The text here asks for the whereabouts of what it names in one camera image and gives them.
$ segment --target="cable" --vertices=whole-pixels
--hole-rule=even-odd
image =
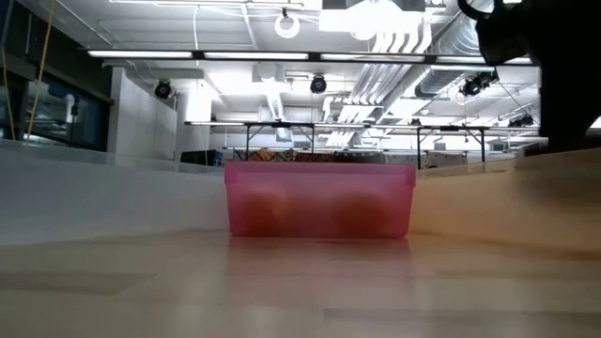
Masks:
[[[207,8],[207,7],[202,7],[203,10],[208,10],[208,11],[212,11],[215,13],[220,13],[223,15],[229,15],[229,16],[234,16],[234,17],[238,17],[238,18],[277,18],[279,17],[281,14],[249,14],[249,15],[242,15],[242,14],[237,14],[237,13],[230,13],[227,11],[223,11],[217,8]]]
[[[152,88],[152,84],[149,83],[144,77],[142,77],[142,74],[140,74],[140,71],[138,70],[138,67],[135,65],[135,63],[133,61],[127,61],[127,62],[128,62],[128,64],[130,64],[130,66],[133,67],[133,70],[135,70],[135,73],[138,74],[138,77],[140,78],[140,80],[142,80],[147,86]]]
[[[194,30],[194,48],[196,48],[196,51],[198,51],[198,32],[196,32],[196,14],[198,13],[198,9],[200,9],[200,6],[196,6],[196,8],[194,9],[194,14],[192,15],[192,27]]]
[[[7,71],[7,55],[2,48],[2,72],[4,73],[4,88],[7,93],[7,106],[8,106],[8,119],[10,120],[10,134],[12,135],[12,141],[17,141],[15,136],[15,125],[12,120],[12,107],[10,104],[10,90],[8,90],[8,71]]]
[[[50,40],[50,32],[53,29],[54,9],[56,8],[56,0],[50,0],[50,13],[48,14],[48,28],[46,29],[46,39],[44,40],[44,49],[41,54],[41,62],[39,64],[39,75],[38,83],[36,84],[36,96],[34,97],[34,106],[31,109],[31,119],[29,120],[29,129],[27,130],[27,141],[26,145],[29,145],[29,139],[31,138],[31,130],[34,128],[34,119],[36,118],[36,110],[38,109],[39,102],[39,88],[41,84],[41,78],[44,75],[44,66],[46,65],[46,55],[48,54],[48,41]]]
[[[516,100],[516,98],[514,98],[514,96],[511,95],[511,93],[509,92],[509,90],[507,90],[507,88],[505,88],[505,86],[501,83],[501,81],[499,81],[499,85],[501,85],[501,87],[507,93],[507,95],[509,95],[509,97],[511,98],[511,100],[513,100],[517,104],[517,106],[519,107],[519,109],[522,112],[524,112],[525,114],[527,114],[528,112],[524,109],[524,107],[521,104],[519,104],[519,102]]]

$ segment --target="white wall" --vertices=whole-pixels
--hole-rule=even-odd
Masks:
[[[177,113],[113,69],[108,151],[117,155],[172,160]]]
[[[0,245],[228,226],[223,176],[0,158]]]
[[[209,126],[186,126],[186,111],[188,110],[189,94],[180,94],[177,98],[177,135],[176,161],[181,159],[185,151],[200,151],[214,149],[209,147]]]

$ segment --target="window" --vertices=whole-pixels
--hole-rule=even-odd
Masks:
[[[30,82],[27,125],[31,120],[35,96],[36,84]],[[43,79],[32,136],[52,140],[56,145],[103,150],[106,148],[105,128],[102,105],[98,101],[52,79]]]
[[[0,139],[12,139],[10,134],[10,118],[8,116],[7,91],[3,85],[0,85]]]

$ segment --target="fluorescent light fixture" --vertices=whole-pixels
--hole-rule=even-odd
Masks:
[[[376,145],[355,145],[354,147],[367,148],[367,149],[377,149],[378,148],[378,146],[376,146]]]
[[[104,58],[192,58],[192,52],[171,51],[87,51],[92,57]]]
[[[286,2],[286,1],[253,1],[253,0],[209,0],[209,1],[193,1],[193,0],[109,0],[113,4],[134,4],[134,5],[155,5],[159,7],[181,7],[181,6],[236,6],[239,7],[245,4],[248,7],[286,7],[286,8],[303,8],[301,2]]]
[[[325,61],[420,63],[425,60],[425,57],[422,55],[405,55],[405,54],[348,53],[348,54],[322,54],[321,59],[325,60]]]
[[[436,58],[437,62],[440,63],[474,63],[474,64],[483,64],[483,66],[486,66],[486,62],[485,59],[481,56],[477,56],[477,55],[458,55],[458,56],[454,56],[454,55],[449,55],[449,56],[438,56]]]
[[[364,124],[348,124],[348,123],[315,123],[316,128],[367,128]]]
[[[490,127],[490,131],[538,131],[538,128],[528,128],[528,127],[519,127],[519,128],[509,128],[509,127]]]
[[[402,126],[402,125],[371,125],[375,129],[395,129],[395,130],[415,130],[418,126]]]
[[[494,67],[491,66],[461,66],[461,65],[432,65],[432,70],[463,70],[463,71],[493,71]]]
[[[307,53],[206,52],[206,59],[307,60]]]
[[[436,58],[437,63],[445,64],[482,64],[483,67],[488,67],[485,62],[485,59],[478,55],[445,55],[438,56]],[[529,57],[517,57],[513,60],[509,60],[504,63],[504,65],[532,65],[536,66],[532,63]]]
[[[244,126],[244,122],[190,122],[193,126]]]

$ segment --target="translucent plastic container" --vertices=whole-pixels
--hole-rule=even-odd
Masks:
[[[228,162],[233,236],[402,238],[415,167],[396,164]]]

